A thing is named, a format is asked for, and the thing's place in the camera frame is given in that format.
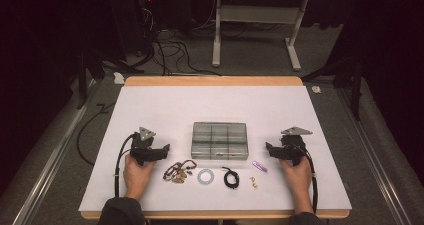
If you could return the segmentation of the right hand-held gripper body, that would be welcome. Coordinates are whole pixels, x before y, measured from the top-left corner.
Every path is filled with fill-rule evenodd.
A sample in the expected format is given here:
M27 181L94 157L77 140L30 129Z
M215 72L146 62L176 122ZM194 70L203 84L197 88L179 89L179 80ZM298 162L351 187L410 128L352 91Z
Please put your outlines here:
M281 134L283 160L290 160L293 166L299 165L302 157L306 157L309 162L312 161L302 138L303 135L312 135L311 131L293 126L283 130Z

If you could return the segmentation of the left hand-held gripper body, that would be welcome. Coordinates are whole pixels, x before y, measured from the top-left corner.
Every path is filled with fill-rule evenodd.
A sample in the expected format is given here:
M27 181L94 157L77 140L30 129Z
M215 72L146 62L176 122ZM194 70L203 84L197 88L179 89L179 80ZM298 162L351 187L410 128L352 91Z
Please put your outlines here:
M141 166L143 166L145 162L158 161L154 159L154 154L160 151L151 148L155 135L155 132L144 127L140 127L139 131L134 133L130 156Z

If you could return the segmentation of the purple hair clip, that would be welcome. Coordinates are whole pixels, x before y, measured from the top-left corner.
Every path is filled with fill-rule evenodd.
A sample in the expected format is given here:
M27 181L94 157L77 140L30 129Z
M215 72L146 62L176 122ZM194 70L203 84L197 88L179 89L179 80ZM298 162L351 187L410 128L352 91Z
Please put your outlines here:
M258 161L252 161L252 165L262 172L265 172L265 173L268 172L268 169L262 164L260 164Z

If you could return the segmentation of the clear plastic compartment box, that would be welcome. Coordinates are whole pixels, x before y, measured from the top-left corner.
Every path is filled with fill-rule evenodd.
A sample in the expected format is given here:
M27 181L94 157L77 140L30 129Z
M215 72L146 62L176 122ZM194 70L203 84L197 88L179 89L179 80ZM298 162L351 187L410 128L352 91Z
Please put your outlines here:
M195 122L191 157L200 160L247 160L249 147L246 124Z

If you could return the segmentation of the person's left hand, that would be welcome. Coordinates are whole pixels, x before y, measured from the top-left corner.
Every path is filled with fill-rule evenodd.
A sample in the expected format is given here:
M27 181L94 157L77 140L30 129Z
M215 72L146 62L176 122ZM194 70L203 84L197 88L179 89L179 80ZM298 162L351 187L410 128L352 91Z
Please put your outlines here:
M141 166L137 160L130 155L125 157L125 169L123 172L127 191L125 196L135 200L140 200L143 196L155 167L155 162L149 162Z

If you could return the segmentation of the person's right hand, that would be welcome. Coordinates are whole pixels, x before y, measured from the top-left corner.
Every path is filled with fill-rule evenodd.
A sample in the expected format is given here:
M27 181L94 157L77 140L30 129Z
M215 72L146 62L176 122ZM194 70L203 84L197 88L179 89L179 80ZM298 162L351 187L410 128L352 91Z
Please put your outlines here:
M310 201L309 186L312 173L307 158L302 157L296 166L291 166L285 160L281 160L280 164L294 198L299 201Z

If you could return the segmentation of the white table cover sheet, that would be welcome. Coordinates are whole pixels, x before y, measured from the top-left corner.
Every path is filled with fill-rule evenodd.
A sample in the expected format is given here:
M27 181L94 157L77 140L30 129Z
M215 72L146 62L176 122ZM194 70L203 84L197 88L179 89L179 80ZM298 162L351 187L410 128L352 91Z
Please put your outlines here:
M239 122L247 126L249 157L245 161L201 161L184 183L163 178L174 163L191 156L195 122ZM170 144L166 159L157 163L141 199L146 215L194 211L228 213L293 208L292 197L277 159L265 142L280 143L280 133L292 126L312 132L304 136L318 180L318 213L332 217L349 213L351 204L308 91L303 86L125 86L121 89L102 141L80 212L98 212L125 184L114 178L124 140L145 127L156 133L154 144ZM268 169L252 165L258 161ZM255 177L258 187L252 186Z

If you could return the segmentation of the black metal stand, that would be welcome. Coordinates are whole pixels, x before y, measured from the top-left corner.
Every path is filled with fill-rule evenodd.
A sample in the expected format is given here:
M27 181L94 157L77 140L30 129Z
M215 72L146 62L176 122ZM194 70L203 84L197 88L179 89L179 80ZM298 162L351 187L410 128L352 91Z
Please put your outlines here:
M103 80L105 72L102 69L103 61L111 62L117 68L130 73L143 73L143 70L138 70L130 65L125 64L119 59L115 59L98 49L84 49L78 55L78 94L79 103L78 109L81 109L88 102L88 85L86 71L89 71L95 80Z
M350 109L356 120L360 120L359 101L361 97L361 79L363 64L356 57L344 57L335 62L301 77L303 82L309 82L319 76L334 75L332 81L335 88L351 88Z

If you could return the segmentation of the dark computer tower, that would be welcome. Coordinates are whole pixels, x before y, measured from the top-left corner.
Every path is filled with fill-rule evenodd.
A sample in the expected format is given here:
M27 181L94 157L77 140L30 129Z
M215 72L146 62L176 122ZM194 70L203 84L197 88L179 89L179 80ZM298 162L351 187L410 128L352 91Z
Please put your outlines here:
M126 55L146 54L155 40L154 17L141 0L110 0Z

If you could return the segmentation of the metal floor rail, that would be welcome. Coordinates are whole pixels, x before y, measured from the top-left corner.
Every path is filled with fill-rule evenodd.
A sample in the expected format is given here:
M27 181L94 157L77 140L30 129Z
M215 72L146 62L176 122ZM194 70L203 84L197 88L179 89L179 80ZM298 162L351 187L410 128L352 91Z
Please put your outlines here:
M361 122L356 119L350 108L350 99L347 93L343 89L337 89L336 93L342 102L348 116L353 123L356 134L359 137L359 147L364 153L365 159L368 166L377 182L379 190L388 206L389 211L392 214L393 219L397 225L412 225L411 219L409 218L402 202L399 199L398 193L389 179L384 167L377 156L377 153L371 144L364 127Z
M69 141L87 110L87 103L92 99L97 88L98 82L92 79L88 85L88 95L86 101L83 103L80 109L77 109L73 113L73 119L65 130L61 140L53 149L49 159L47 160L24 204L19 210L19 213L16 215L12 225L29 225L33 220L69 149Z

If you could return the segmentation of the white metal desk frame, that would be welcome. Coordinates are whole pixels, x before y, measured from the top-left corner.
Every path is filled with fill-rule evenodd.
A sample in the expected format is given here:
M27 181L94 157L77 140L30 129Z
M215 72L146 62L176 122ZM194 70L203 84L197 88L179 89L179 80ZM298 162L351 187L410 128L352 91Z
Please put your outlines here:
M285 46L294 71L300 71L301 65L295 49L295 41L303 20L308 0L301 0L295 5L222 5L215 0L215 37L213 43L212 65L219 67L221 62L221 23L263 23L292 25L292 34L285 38Z

